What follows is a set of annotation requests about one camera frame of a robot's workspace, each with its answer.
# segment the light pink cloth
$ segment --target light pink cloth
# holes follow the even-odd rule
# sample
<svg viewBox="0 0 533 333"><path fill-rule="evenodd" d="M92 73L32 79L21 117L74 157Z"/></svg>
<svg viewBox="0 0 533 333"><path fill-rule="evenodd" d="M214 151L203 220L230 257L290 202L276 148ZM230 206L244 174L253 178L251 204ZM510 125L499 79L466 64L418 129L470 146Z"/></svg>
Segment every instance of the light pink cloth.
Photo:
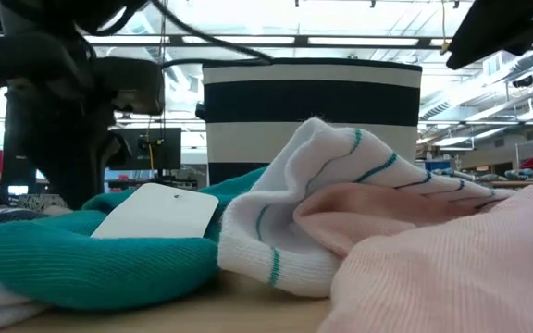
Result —
<svg viewBox="0 0 533 333"><path fill-rule="evenodd" d="M310 197L297 223L345 257L319 332L533 332L533 186L470 213L367 185Z"/></svg>

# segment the monitor screen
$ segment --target monitor screen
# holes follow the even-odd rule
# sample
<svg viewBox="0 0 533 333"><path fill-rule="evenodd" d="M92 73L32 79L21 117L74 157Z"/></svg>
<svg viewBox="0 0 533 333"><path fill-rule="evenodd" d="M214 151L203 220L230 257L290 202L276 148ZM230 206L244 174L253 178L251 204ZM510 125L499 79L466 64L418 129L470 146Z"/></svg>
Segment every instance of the monitor screen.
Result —
<svg viewBox="0 0 533 333"><path fill-rule="evenodd" d="M130 147L131 157L112 170L178 170L182 129L115 129Z"/></svg>

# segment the striped sock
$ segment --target striped sock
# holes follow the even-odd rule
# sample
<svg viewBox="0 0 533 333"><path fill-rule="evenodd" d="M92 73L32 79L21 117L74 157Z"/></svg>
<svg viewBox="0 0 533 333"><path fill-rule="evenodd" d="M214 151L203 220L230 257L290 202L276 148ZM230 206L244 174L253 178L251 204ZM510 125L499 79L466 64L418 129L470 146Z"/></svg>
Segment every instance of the striped sock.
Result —
<svg viewBox="0 0 533 333"><path fill-rule="evenodd" d="M431 175L365 130L333 129L312 118L224 213L219 266L297 295L329 296L340 261L293 222L293 211L319 189L352 182L473 208L512 195Z"/></svg>

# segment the ribbed knit fabric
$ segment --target ribbed knit fabric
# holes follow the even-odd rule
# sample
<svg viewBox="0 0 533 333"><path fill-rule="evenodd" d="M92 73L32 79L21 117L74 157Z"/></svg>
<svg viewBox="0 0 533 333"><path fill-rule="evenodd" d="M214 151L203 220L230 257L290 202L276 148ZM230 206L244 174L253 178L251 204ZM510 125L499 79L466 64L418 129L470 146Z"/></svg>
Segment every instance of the ribbed knit fabric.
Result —
<svg viewBox="0 0 533 333"><path fill-rule="evenodd" d="M218 264L297 295L323 297L340 264L293 221L294 209L315 191L364 183L480 209L513 193L435 176L413 166L373 134L307 120L252 189L222 218Z"/></svg>
<svg viewBox="0 0 533 333"><path fill-rule="evenodd" d="M336 184L311 195L293 220L325 248L344 259L353 246L477 212L436 199L367 184Z"/></svg>
<svg viewBox="0 0 533 333"><path fill-rule="evenodd" d="M327 246L349 255L320 333L533 332L533 186L486 213Z"/></svg>
<svg viewBox="0 0 533 333"><path fill-rule="evenodd" d="M33 300L83 310L182 297L217 272L217 221L229 201L250 189L262 172L202 190L219 199L205 238L88 237L130 192L100 195L71 214L0 225L0 282Z"/></svg>

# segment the white tag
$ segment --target white tag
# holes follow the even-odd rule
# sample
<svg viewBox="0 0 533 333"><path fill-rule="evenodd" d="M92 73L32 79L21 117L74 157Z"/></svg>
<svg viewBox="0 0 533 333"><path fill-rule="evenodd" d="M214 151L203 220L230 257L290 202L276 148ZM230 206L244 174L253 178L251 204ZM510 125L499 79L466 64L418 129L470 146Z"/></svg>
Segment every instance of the white tag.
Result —
<svg viewBox="0 0 533 333"><path fill-rule="evenodd" d="M218 198L196 191L144 184L108 214L92 237L203 237L218 202Z"/></svg>

